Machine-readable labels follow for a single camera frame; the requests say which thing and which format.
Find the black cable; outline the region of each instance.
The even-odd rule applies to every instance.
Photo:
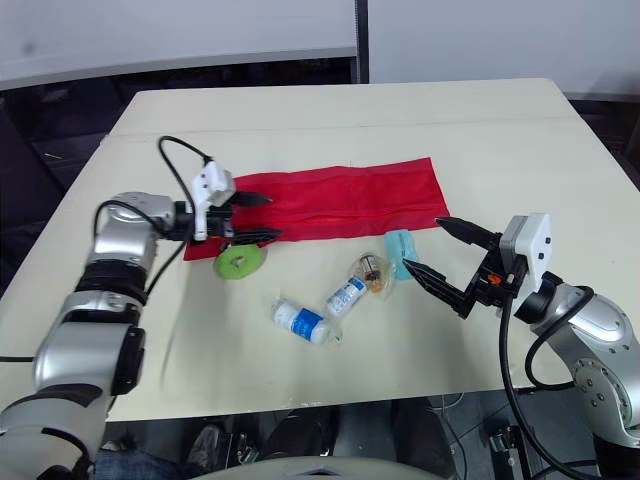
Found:
[[[2,363],[30,363],[34,357],[0,357]]]
[[[511,373],[509,372],[509,354],[508,354],[508,340],[509,340],[509,320],[511,318],[511,307],[513,304],[513,297],[506,295],[502,304],[502,315],[500,319],[500,333],[498,336],[498,352],[500,357],[500,374],[502,376],[502,383],[504,384],[505,393],[507,394],[507,400],[513,411],[520,429],[524,433],[525,437],[533,447],[533,449],[547,462],[551,467],[555,468],[560,473],[567,477],[574,478],[576,480],[601,480],[602,477],[581,473],[571,469],[551,453],[538,441],[533,430],[524,418],[524,414],[518,403],[516,391],[513,388],[513,382],[511,381]]]
[[[160,280],[160,277],[162,276],[164,271],[169,267],[169,265],[171,265],[171,262],[173,262],[175,260],[175,258],[178,256],[178,254],[187,245],[187,242],[189,241],[189,239],[191,238],[191,235],[193,234],[193,230],[194,230],[194,226],[195,226],[196,204],[193,201],[193,197],[191,196],[191,193],[189,192],[189,189],[187,188],[187,186],[185,185],[184,181],[182,180],[182,177],[180,176],[180,174],[178,173],[176,168],[173,166],[173,164],[171,163],[171,160],[169,160],[169,157],[167,156],[166,152],[164,151],[164,148],[162,146],[162,144],[164,142],[173,142],[173,143],[177,143],[178,145],[182,145],[185,148],[188,148],[192,152],[195,152],[198,155],[200,155],[205,164],[207,163],[207,161],[209,161],[211,159],[211,157],[206,155],[201,150],[197,149],[193,145],[190,145],[187,142],[185,142],[184,140],[181,140],[179,138],[172,137],[172,136],[169,136],[169,135],[163,135],[162,137],[160,137],[158,139],[158,150],[160,151],[160,155],[162,156],[162,159],[164,160],[164,162],[166,163],[167,167],[169,168],[169,170],[173,174],[174,178],[178,182],[178,185],[180,185],[180,188],[182,189],[182,192],[184,193],[184,196],[187,197],[187,201],[189,202],[189,205],[191,206],[191,221],[189,222],[189,227],[186,230],[184,240],[180,243],[178,248],[176,248],[176,250],[171,254],[171,256],[164,262],[164,264],[162,264],[162,266],[158,270],[158,273],[156,273],[155,276],[153,277],[153,280],[151,280],[151,283],[149,284],[149,287],[147,288],[147,292],[146,292],[147,295],[151,294],[151,292],[153,291],[153,289],[155,288],[156,284],[158,283],[158,280]]]
[[[100,219],[100,212],[102,212],[103,208],[109,207],[109,206],[122,207],[122,208],[124,208],[126,210],[129,210],[129,211],[135,213],[136,215],[138,215],[138,216],[142,217],[143,219],[145,219],[149,223],[149,225],[151,225],[153,227],[153,229],[159,235],[161,235],[161,236],[165,235],[165,232],[164,232],[162,226],[160,225],[160,223],[157,222],[156,220],[154,220],[153,218],[151,218],[146,213],[144,213],[138,207],[130,205],[127,202],[122,202],[120,200],[106,200],[106,201],[102,202],[98,206],[98,208],[96,209],[96,213],[93,215],[93,239],[94,240],[95,240],[96,236],[98,235],[98,221]]]
[[[596,460],[576,460],[573,462],[565,462],[565,465],[568,467],[593,467],[595,465],[598,465],[598,462]],[[531,480],[540,480],[542,477],[545,477],[551,472],[555,471],[555,468],[547,467],[544,470],[540,470],[533,477],[531,477]]]
[[[464,465],[464,475],[462,476],[462,480],[467,480],[467,472],[469,471],[469,468],[467,466],[467,452],[465,451],[464,447],[462,446],[462,442],[460,441],[460,438],[458,437],[458,435],[456,435],[456,432],[453,430],[453,427],[449,423],[449,420],[447,420],[444,416],[442,417],[442,420],[444,421],[444,423],[449,428],[449,431],[451,432],[451,435],[453,435],[453,438],[455,439],[456,443],[458,444],[458,447],[460,447],[460,452],[462,452],[462,463]]]
[[[573,382],[564,382],[564,383],[556,383],[556,384],[548,384],[539,381],[536,376],[533,374],[533,358],[538,353],[540,347],[547,341],[551,336],[555,335],[558,330],[560,330],[564,325],[571,320],[580,310],[584,308],[584,306],[591,301],[593,296],[595,295],[593,289],[591,287],[578,287],[582,291],[584,291],[584,295],[573,305],[569,310],[567,310],[564,315],[558,318],[555,322],[549,326],[531,345],[529,351],[527,352],[527,356],[524,361],[524,370],[527,374],[527,378],[531,383],[533,383],[540,390],[566,390],[569,388],[573,388]]]

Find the white wall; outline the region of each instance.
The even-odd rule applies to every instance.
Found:
[[[638,0],[369,0],[371,82],[548,77],[640,95]]]
[[[350,0],[0,0],[0,89],[355,45]]]

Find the tape roll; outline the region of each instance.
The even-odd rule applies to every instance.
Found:
[[[264,252],[257,245],[235,245],[218,255],[215,269],[225,280],[240,280],[255,272],[264,261]]]

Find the red towel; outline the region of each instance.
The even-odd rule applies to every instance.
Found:
[[[353,238],[390,230],[436,227],[448,216],[430,158],[377,167],[328,167],[293,173],[258,173],[235,179],[236,189],[273,202],[234,207],[237,230],[271,227],[278,241]],[[215,257],[221,241],[189,245],[185,260]]]

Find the light blue object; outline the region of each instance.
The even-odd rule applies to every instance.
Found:
[[[393,230],[384,234],[387,246],[387,259],[395,268],[396,280],[409,280],[411,274],[402,263],[402,259],[418,261],[416,246],[409,230]]]

